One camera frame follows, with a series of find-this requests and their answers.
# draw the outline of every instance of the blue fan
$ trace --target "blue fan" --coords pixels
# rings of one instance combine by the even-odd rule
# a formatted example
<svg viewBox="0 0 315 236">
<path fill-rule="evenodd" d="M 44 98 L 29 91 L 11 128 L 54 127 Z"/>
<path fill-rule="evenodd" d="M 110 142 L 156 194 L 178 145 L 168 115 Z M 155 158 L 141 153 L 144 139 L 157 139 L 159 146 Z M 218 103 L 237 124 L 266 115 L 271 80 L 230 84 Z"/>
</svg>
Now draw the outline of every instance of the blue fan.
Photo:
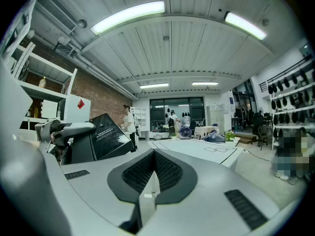
<svg viewBox="0 0 315 236">
<path fill-rule="evenodd" d="M 191 139 L 191 129 L 186 126 L 182 126 L 181 131 L 179 132 L 179 138 Z"/>
</svg>

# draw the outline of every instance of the white table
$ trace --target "white table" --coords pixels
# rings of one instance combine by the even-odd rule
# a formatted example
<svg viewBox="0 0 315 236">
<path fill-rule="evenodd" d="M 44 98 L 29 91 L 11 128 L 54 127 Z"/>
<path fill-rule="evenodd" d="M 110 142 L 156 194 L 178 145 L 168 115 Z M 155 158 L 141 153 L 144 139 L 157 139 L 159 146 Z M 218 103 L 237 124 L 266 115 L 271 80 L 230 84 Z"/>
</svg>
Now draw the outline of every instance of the white table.
<svg viewBox="0 0 315 236">
<path fill-rule="evenodd" d="M 239 139 L 234 140 L 234 146 L 237 145 L 238 141 Z M 216 144 L 195 139 L 181 140 L 177 138 L 152 141 L 148 142 L 148 144 L 151 148 L 171 150 L 204 160 L 216 162 L 231 168 L 233 171 L 236 169 L 238 157 L 244 151 L 242 147 L 227 148 L 223 143 Z"/>
<path fill-rule="evenodd" d="M 206 135 L 208 135 L 212 130 L 216 130 L 217 134 L 220 134 L 220 130 L 217 126 L 204 126 L 196 127 L 194 135 L 199 136 L 199 139 L 202 139 Z"/>
</svg>

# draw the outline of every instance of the black display screen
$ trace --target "black display screen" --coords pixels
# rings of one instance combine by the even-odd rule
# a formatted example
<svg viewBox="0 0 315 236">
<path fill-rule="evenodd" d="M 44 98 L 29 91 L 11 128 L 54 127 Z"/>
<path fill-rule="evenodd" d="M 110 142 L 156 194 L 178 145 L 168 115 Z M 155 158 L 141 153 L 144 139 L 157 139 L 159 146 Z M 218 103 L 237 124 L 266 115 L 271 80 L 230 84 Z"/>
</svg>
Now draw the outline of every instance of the black display screen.
<svg viewBox="0 0 315 236">
<path fill-rule="evenodd" d="M 132 149 L 129 148 L 130 146 L 124 147 L 130 139 L 113 122 L 108 114 L 95 117 L 90 122 L 96 126 L 95 131 L 91 134 L 96 160 L 112 157 L 110 154 L 117 149 L 126 150 L 121 151 L 119 154 L 126 154 Z"/>
</svg>

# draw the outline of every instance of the bottle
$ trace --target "bottle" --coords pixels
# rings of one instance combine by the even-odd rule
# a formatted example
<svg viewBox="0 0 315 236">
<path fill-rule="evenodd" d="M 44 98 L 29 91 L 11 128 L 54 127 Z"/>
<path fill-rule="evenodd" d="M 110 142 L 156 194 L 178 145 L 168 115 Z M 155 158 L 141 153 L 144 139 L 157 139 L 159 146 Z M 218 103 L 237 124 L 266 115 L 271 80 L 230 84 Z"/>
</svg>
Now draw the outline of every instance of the bottle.
<svg viewBox="0 0 315 236">
<path fill-rule="evenodd" d="M 37 106 L 34 108 L 34 118 L 37 118 L 38 116 L 38 108 Z"/>
<path fill-rule="evenodd" d="M 60 107 L 58 107 L 58 110 L 57 110 L 57 117 L 60 117 L 60 113 L 61 113 L 61 110 L 60 110 Z"/>
<path fill-rule="evenodd" d="M 44 88 L 45 88 L 45 85 L 46 85 L 46 77 L 44 77 L 43 79 L 40 80 L 38 86 L 39 86 L 40 88 L 43 88 L 43 89 L 44 89 Z"/>
</svg>

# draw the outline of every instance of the cable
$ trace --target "cable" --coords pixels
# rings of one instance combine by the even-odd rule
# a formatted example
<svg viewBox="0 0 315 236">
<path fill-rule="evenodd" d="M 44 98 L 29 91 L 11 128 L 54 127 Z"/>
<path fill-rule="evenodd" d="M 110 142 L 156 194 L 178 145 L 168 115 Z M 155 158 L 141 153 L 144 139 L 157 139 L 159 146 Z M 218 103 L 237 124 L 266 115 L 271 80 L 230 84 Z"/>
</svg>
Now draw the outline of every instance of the cable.
<svg viewBox="0 0 315 236">
<path fill-rule="evenodd" d="M 257 157 L 257 158 L 259 158 L 259 159 L 262 159 L 262 160 L 265 160 L 265 161 L 268 161 L 268 162 L 271 162 L 271 163 L 272 163 L 272 161 L 267 160 L 267 159 L 264 159 L 264 158 L 261 158 L 261 157 L 259 157 L 259 156 L 256 156 L 256 155 L 254 155 L 253 153 L 251 153 L 250 151 L 249 151 L 249 153 L 252 154 L 254 157 Z"/>
</svg>

